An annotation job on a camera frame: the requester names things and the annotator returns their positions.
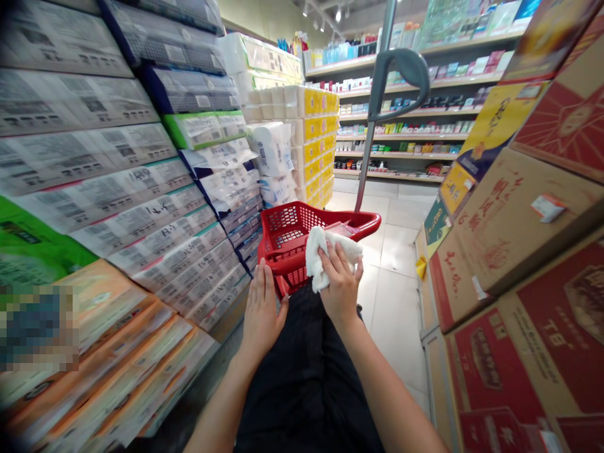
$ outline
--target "blue package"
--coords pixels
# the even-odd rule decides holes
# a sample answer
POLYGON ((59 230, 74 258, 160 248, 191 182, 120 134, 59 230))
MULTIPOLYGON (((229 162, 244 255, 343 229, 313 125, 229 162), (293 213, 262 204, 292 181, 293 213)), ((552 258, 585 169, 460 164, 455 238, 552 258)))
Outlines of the blue package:
POLYGON ((218 4, 214 0, 122 0, 147 11, 153 11, 185 25, 223 36, 218 4))
POLYGON ((227 237, 233 244, 233 247, 237 248, 243 244, 246 239, 258 231, 261 226, 262 223, 260 222, 260 213, 256 213, 250 218, 250 220, 243 222, 236 229, 230 232, 227 237))
POLYGON ((247 269, 250 275, 254 276, 254 269, 258 265, 258 250, 256 250, 247 260, 243 262, 243 266, 247 269))
POLYGON ((99 0, 101 15, 130 66, 226 74, 217 37, 116 0, 99 0))
POLYGON ((539 7, 541 0, 522 0, 520 3, 520 7, 518 8, 518 12, 516 13, 516 17, 514 20, 518 19, 527 19, 535 15, 535 11, 539 7))
POLYGON ((185 166, 195 178, 202 178, 208 171, 217 172, 232 169, 238 165, 247 165, 258 155, 254 153, 245 138, 236 138, 200 150, 178 150, 185 166))
POLYGON ((262 197, 256 195, 252 199, 246 201, 244 204, 233 210, 229 215, 220 220, 223 228, 229 234, 240 224, 245 222, 249 217, 248 214, 253 215, 262 209, 262 197))
MULTIPOLYGON (((188 158, 189 157, 188 153, 186 153, 185 151, 188 151, 188 150, 178 150, 178 154, 181 157, 181 160, 184 162, 184 166, 187 167, 189 172, 191 172, 193 179, 201 180, 210 175, 225 171, 225 169, 221 169, 221 168, 209 168, 209 167, 196 166, 194 161, 192 159, 188 158)), ((251 160, 234 165, 231 169, 239 168, 240 166, 244 166, 245 169, 249 172, 255 169, 254 163, 251 160)))
POLYGON ((233 210, 260 194, 258 180, 260 174, 253 162, 246 162, 233 169, 213 171, 195 180, 197 187, 205 195, 216 217, 221 220, 233 210))
POLYGON ((447 68, 447 77, 455 76, 455 73, 457 72, 457 66, 459 66, 459 62, 449 64, 449 67, 447 68))
POLYGON ((252 234, 248 239, 243 241, 243 243, 235 249, 237 255, 242 262, 245 262, 249 259, 250 256, 256 251, 258 251, 258 247, 260 246, 260 242, 262 241, 262 232, 263 229, 256 231, 252 234))
POLYGON ((145 66, 140 80, 163 115, 241 109, 230 77, 145 66))

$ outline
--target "person's left hand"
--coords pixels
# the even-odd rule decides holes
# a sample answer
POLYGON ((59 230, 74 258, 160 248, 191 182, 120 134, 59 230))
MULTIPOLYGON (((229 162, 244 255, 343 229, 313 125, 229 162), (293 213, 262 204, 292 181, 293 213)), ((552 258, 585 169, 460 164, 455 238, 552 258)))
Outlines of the person's left hand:
POLYGON ((288 309, 289 296, 286 295, 277 314, 275 280, 271 268, 262 258, 254 271, 254 279, 247 296, 243 340, 239 348, 242 359, 250 361, 253 366, 260 365, 283 330, 288 309))

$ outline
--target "hand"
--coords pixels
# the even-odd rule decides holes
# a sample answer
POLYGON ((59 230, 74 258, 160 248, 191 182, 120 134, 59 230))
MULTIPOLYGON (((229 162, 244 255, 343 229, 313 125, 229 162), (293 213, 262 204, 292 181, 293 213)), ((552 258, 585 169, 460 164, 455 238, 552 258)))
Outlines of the hand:
POLYGON ((237 354, 255 367, 260 365, 283 330, 288 309, 289 296, 285 295, 277 314, 275 280, 271 268, 262 258, 250 284, 243 319, 243 340, 237 354))
POLYGON ((329 256, 319 247, 319 257, 323 270, 329 277, 329 286, 321 291, 321 300, 327 315, 332 320, 338 333, 354 324, 357 315, 357 293, 363 276, 363 261, 359 257, 356 272, 350 270, 344 249, 339 243, 327 242, 329 256))

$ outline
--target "forearm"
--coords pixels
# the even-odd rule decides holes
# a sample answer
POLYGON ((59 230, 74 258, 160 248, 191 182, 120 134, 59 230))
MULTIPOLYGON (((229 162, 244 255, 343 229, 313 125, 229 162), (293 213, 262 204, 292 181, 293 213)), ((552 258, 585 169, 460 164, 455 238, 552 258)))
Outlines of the forearm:
POLYGON ((362 321, 355 321, 346 328, 337 327, 337 330, 357 370, 386 451, 446 452, 438 433, 379 351, 362 321))
POLYGON ((233 451, 245 397, 257 367, 257 361, 245 357, 241 351, 235 354, 184 453, 233 451))

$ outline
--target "shopping basket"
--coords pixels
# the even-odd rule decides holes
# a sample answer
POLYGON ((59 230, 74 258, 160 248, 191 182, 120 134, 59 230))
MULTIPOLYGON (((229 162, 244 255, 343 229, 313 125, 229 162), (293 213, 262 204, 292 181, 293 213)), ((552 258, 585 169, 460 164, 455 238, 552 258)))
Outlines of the shopping basket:
POLYGON ((264 258, 271 267, 280 296, 293 294, 307 281, 306 241, 313 227, 328 227, 337 222, 359 231, 350 239, 361 239, 376 232, 382 218, 379 214, 353 211, 323 211, 301 201, 282 204, 260 213, 262 241, 258 259, 264 258))

